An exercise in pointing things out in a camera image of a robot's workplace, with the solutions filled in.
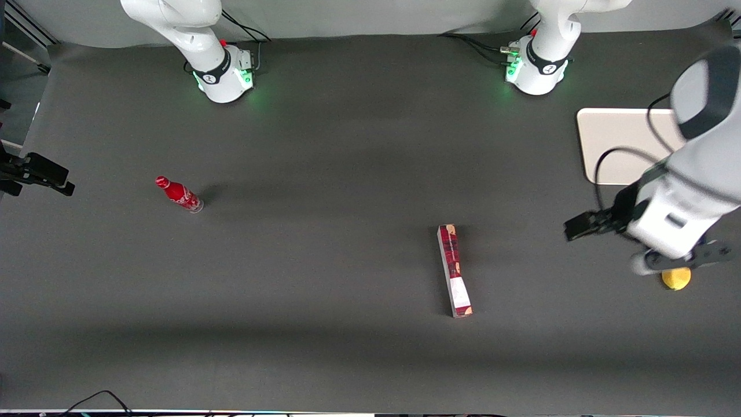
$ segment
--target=red bottle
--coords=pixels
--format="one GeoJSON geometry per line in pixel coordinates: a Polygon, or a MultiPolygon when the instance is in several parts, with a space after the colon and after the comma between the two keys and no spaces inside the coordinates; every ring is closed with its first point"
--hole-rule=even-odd
{"type": "Polygon", "coordinates": [[[164,189],[167,198],[178,206],[189,210],[191,213],[198,213],[203,209],[203,201],[187,189],[185,185],[174,183],[162,176],[157,177],[154,182],[158,187],[164,189]]]}

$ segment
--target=rectangular box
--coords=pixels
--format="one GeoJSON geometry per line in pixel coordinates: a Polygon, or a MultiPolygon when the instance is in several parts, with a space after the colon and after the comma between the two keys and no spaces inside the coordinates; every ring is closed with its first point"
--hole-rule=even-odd
{"type": "Polygon", "coordinates": [[[442,266],[445,268],[445,281],[448,283],[448,294],[451,297],[453,317],[462,318],[473,314],[471,301],[461,277],[460,257],[458,255],[458,236],[456,227],[444,224],[437,228],[437,241],[440,245],[442,266]]]}

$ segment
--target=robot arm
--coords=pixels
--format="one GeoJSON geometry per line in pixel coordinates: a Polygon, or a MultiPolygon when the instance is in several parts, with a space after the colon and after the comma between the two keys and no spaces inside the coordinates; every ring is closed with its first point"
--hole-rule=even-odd
{"type": "Polygon", "coordinates": [[[527,35],[510,43],[524,50],[506,81],[525,93],[539,96],[554,89],[563,78],[566,58],[582,32],[575,13],[602,13],[622,9],[632,0],[530,0],[540,13],[537,36],[527,35]]]}
{"type": "Polygon", "coordinates": [[[209,99],[231,102],[252,88],[249,52],[223,45],[210,28],[221,17],[221,0],[121,0],[121,6],[180,50],[209,99]]]}
{"type": "Polygon", "coordinates": [[[729,256],[727,245],[707,243],[704,235],[741,206],[740,46],[719,47],[682,73],[671,107],[687,144],[618,193],[613,207],[569,220],[569,240],[625,232],[651,248],[634,258],[641,275],[729,256]]]}

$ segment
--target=beige board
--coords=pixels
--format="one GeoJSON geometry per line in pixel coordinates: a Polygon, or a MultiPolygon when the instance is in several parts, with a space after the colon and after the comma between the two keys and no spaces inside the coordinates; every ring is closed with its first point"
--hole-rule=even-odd
{"type": "MultiPolygon", "coordinates": [[[[651,120],[664,140],[674,150],[684,145],[684,139],[674,122],[672,110],[653,109],[651,120]]],[[[642,108],[583,108],[576,114],[582,159],[587,179],[594,183],[594,169],[599,157],[616,146],[636,148],[662,160],[669,152],[648,128],[646,110],[642,108]]],[[[604,185],[632,184],[651,167],[649,161],[626,152],[612,152],[599,169],[599,183],[604,185]]]]}

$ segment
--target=dark gray table surface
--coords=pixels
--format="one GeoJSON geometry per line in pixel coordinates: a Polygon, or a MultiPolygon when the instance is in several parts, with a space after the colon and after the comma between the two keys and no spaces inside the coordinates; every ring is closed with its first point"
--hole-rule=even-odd
{"type": "Polygon", "coordinates": [[[541,97],[453,39],[279,41],[229,105],[174,48],[57,48],[26,150],[77,189],[1,202],[0,408],[741,415],[739,261],[670,292],[634,244],[562,235],[595,205],[576,112],[645,107],[727,38],[584,34],[541,97]]]}

